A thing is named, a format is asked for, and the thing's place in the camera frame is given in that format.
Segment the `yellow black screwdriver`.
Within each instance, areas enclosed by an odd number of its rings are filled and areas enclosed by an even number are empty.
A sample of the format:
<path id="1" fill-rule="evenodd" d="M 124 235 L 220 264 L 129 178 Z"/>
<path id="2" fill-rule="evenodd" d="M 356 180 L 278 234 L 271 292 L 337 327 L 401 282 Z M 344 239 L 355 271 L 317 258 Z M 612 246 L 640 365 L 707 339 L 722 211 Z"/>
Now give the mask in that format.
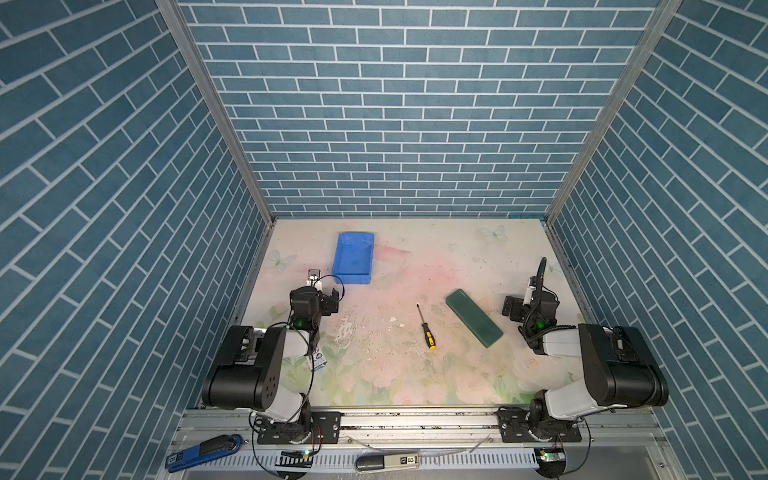
<path id="1" fill-rule="evenodd" d="M 428 323 L 427 323 L 427 321 L 426 321 L 426 319 L 424 317 L 424 314 L 422 312 L 422 309 L 421 309 L 421 306 L 420 306 L 419 303 L 416 304 L 416 308 L 417 308 L 417 312 L 418 312 L 420 320 L 421 320 L 421 327 L 422 327 L 422 330 L 423 330 L 425 343 L 426 343 L 427 347 L 430 350 L 435 350 L 436 349 L 435 338 L 434 338 L 434 336 L 433 336 L 433 334 L 432 334 L 432 332 L 430 330 L 430 327 L 429 327 L 429 325 L 428 325 Z"/>

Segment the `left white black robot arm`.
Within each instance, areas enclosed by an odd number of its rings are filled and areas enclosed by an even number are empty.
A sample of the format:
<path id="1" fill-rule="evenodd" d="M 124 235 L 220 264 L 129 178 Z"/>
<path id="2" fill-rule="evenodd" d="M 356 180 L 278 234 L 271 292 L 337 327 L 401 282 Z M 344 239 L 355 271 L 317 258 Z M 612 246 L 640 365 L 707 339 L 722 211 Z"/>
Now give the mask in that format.
<path id="1" fill-rule="evenodd" d="M 289 316 L 264 329 L 232 326 L 205 378 L 201 400 L 207 407 L 249 410 L 280 427 L 312 425 L 310 393 L 295 392 L 281 384 L 283 361 L 305 358 L 314 375 L 322 354 L 318 348 L 321 320 L 336 314 L 345 296 L 345 284 L 326 293 L 328 277 L 310 270 L 306 284 L 289 294 Z"/>

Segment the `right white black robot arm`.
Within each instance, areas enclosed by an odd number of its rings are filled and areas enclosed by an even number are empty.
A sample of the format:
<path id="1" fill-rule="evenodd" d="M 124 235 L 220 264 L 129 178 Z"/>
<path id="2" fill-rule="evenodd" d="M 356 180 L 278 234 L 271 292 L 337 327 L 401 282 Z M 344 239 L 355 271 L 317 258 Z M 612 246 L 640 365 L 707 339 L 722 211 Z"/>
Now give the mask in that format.
<path id="1" fill-rule="evenodd" d="M 641 332 L 633 327 L 560 324 L 559 297 L 531 278 L 525 295 L 507 296 L 502 315 L 518 324 L 525 344 L 539 356 L 577 359 L 582 377 L 535 394 L 528 424 L 573 424 L 614 409 L 663 406 L 670 389 Z"/>

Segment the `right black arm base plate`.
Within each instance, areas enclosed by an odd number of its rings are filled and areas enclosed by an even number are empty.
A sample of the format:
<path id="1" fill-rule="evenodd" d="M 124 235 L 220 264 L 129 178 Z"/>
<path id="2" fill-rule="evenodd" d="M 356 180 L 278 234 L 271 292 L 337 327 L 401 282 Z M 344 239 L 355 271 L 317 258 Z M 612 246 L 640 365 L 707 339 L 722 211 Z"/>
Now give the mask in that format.
<path id="1" fill-rule="evenodd" d="M 578 443 L 582 440 L 576 421 L 550 418 L 521 407 L 502 406 L 496 411 L 503 443 Z"/>

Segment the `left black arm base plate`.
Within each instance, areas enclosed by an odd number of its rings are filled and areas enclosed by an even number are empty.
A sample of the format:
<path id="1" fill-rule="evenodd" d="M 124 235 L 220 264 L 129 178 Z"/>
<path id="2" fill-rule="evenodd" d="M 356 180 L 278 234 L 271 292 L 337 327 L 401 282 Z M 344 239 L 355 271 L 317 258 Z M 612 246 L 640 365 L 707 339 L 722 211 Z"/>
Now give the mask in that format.
<path id="1" fill-rule="evenodd" d="M 253 421 L 260 445 L 337 444 L 342 414 L 339 411 L 303 411 L 294 422 L 256 416 Z"/>

